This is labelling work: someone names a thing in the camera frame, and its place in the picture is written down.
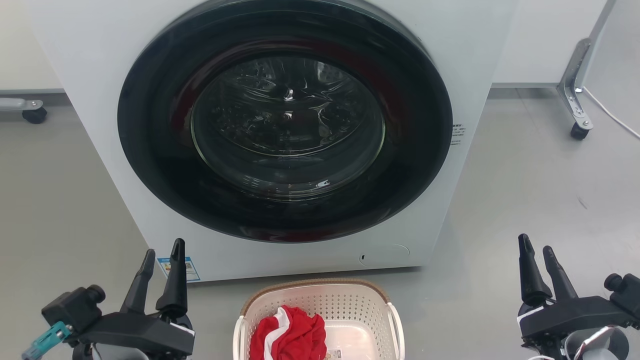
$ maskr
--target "basket handle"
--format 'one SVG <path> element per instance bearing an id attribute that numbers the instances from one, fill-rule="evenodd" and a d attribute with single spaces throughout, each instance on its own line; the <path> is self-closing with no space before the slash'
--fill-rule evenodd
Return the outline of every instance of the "basket handle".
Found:
<path id="1" fill-rule="evenodd" d="M 240 360 L 240 353 L 242 351 L 242 343 L 240 342 L 240 330 L 244 325 L 244 316 L 240 315 L 238 320 L 236 321 L 236 328 L 234 329 L 234 360 Z"/>
<path id="2" fill-rule="evenodd" d="M 387 306 L 389 307 L 389 310 L 391 312 L 391 319 L 392 319 L 392 326 L 393 329 L 391 329 L 391 334 L 394 337 L 394 343 L 397 345 L 396 346 L 396 359 L 397 360 L 404 360 L 404 331 L 402 330 L 402 323 L 400 322 L 400 316 L 398 315 L 398 312 L 396 310 L 396 307 L 391 304 L 390 302 L 387 302 Z"/>

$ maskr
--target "washing machine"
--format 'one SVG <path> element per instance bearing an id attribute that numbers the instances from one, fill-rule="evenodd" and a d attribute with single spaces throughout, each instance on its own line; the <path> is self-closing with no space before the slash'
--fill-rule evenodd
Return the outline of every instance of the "washing machine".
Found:
<path id="1" fill-rule="evenodd" d="M 149 247 L 164 265 L 185 239 L 190 281 L 428 263 L 517 6 L 26 3 Z"/>

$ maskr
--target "teal connector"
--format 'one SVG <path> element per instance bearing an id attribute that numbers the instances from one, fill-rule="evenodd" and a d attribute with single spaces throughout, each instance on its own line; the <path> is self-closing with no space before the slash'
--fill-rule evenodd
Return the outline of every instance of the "teal connector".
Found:
<path id="1" fill-rule="evenodd" d="M 67 326 L 63 322 L 56 322 L 47 332 L 32 342 L 31 347 L 22 353 L 22 360 L 40 360 L 47 351 L 61 343 L 69 335 L 71 335 L 71 332 Z"/>

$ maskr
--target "door glass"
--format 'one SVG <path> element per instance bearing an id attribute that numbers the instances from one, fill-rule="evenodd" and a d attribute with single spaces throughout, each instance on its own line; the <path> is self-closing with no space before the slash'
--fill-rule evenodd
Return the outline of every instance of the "door glass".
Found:
<path id="1" fill-rule="evenodd" d="M 191 112 L 215 173 L 258 197 L 303 200 L 349 183 L 376 159 L 383 112 L 359 80 L 321 61 L 279 56 L 216 77 Z"/>

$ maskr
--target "blue label sticker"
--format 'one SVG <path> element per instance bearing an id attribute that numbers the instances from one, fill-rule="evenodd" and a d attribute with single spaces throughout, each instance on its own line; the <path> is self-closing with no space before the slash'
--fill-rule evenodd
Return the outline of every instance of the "blue label sticker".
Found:
<path id="1" fill-rule="evenodd" d="M 170 260 L 170 258 L 158 258 L 158 263 L 164 271 L 164 276 L 169 276 L 169 272 L 171 271 L 171 263 L 169 262 Z M 184 264 L 187 267 L 187 282 L 200 281 L 200 276 L 196 271 L 196 267 L 193 266 L 191 257 L 187 256 L 186 258 L 184 258 Z"/>

